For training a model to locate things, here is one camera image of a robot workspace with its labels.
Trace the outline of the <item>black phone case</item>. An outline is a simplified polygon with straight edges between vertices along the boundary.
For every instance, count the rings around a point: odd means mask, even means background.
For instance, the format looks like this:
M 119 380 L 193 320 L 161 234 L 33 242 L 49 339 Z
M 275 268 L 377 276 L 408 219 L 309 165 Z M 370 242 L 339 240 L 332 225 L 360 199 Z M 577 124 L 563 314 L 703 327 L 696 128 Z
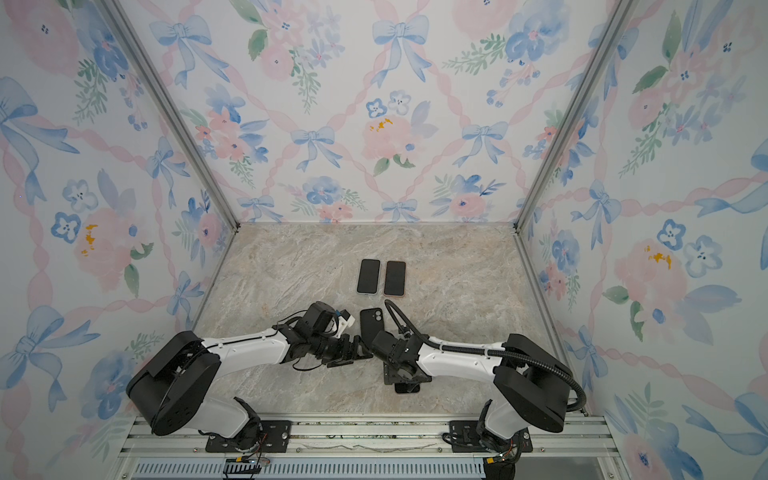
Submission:
M 381 308 L 368 308 L 360 311 L 361 339 L 365 347 L 375 356 L 380 351 L 374 346 L 375 337 L 384 330 L 383 311 Z

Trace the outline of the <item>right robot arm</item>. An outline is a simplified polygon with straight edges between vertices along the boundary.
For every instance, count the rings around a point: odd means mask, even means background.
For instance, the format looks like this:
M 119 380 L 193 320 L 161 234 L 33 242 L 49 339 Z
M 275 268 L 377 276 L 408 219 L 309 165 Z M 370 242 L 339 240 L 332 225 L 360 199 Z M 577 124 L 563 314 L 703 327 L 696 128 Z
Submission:
M 497 395 L 485 403 L 476 424 L 476 444 L 488 451 L 517 449 L 529 427 L 560 433 L 566 414 L 587 402 L 571 370 L 521 334 L 499 343 L 467 344 L 380 331 L 366 345 L 405 385 L 437 377 L 493 385 Z

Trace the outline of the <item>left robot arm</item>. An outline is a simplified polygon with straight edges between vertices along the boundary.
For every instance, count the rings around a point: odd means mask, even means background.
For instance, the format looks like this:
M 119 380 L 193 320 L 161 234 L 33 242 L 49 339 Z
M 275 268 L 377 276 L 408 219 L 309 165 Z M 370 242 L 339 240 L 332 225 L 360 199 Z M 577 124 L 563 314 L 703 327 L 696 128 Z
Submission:
M 157 436 L 193 428 L 238 451 L 252 451 L 265 437 L 261 418 L 245 400 L 222 400 L 211 385 L 232 373 L 263 365 L 292 364 L 306 356 L 335 368 L 371 358 L 346 310 L 324 302 L 258 333 L 201 338 L 191 330 L 176 334 L 135 374 L 126 394 Z

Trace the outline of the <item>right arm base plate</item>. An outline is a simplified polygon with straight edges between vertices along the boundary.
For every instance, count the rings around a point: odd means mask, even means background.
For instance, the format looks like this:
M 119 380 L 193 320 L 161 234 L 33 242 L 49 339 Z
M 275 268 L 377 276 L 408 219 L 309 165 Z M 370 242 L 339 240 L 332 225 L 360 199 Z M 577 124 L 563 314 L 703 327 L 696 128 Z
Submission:
M 514 454 L 533 451 L 527 429 L 521 430 L 510 439 L 503 439 L 485 428 L 477 420 L 452 420 L 448 431 L 441 434 L 442 440 L 451 446 L 453 453 Z

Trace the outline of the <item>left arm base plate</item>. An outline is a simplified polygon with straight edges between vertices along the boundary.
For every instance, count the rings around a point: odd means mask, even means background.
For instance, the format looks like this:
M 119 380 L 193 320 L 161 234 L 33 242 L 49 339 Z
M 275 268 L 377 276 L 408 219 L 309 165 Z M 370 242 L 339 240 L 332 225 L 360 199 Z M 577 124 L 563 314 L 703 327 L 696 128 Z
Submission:
M 285 453 L 293 423 L 289 420 L 249 422 L 233 438 L 209 434 L 206 453 Z

